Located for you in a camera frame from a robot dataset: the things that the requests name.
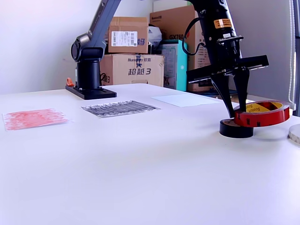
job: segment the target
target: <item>teal box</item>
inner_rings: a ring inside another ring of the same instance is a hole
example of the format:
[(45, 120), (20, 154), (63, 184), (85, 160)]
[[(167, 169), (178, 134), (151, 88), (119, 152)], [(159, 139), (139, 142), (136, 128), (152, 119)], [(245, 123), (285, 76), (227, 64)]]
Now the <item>teal box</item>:
[(157, 53), (165, 57), (164, 87), (186, 91), (188, 56), (181, 45), (180, 40), (165, 40), (159, 45)]

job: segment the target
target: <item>red tape roll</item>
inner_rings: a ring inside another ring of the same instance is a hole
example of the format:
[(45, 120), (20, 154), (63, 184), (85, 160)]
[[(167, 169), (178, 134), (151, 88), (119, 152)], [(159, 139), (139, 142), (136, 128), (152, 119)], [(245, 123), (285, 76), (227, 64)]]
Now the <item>red tape roll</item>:
[(290, 107), (280, 101), (261, 101), (246, 104), (246, 112), (236, 107), (234, 122), (242, 127), (257, 128), (276, 125), (290, 118)]

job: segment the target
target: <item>black and white patterned paper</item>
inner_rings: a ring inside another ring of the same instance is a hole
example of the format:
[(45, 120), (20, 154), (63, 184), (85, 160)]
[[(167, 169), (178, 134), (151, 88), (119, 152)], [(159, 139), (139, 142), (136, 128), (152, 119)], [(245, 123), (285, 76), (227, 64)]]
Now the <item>black and white patterned paper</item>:
[(82, 109), (102, 118), (160, 110), (159, 108), (156, 108), (154, 106), (136, 101), (89, 105), (82, 107)]

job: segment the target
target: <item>red patterned paper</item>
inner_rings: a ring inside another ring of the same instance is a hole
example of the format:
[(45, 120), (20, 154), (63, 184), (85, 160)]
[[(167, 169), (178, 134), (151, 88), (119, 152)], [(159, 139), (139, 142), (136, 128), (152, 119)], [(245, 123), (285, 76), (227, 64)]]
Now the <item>red patterned paper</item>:
[(43, 109), (3, 114), (6, 130), (20, 130), (68, 122), (61, 112)]

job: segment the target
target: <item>tape roll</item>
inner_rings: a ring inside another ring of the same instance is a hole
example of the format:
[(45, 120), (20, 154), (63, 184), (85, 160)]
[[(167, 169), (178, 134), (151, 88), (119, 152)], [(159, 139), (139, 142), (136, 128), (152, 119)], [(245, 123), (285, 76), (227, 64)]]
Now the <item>tape roll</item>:
[(246, 112), (236, 107), (234, 122), (248, 128), (267, 127), (287, 121), (290, 107), (280, 101), (261, 101), (246, 104)]
[(232, 138), (248, 138), (253, 136), (253, 127), (241, 127), (233, 119), (220, 121), (220, 134)]
[(297, 124), (297, 125), (294, 125), (294, 126), (290, 127), (289, 138), (292, 141), (300, 144), (300, 124)]

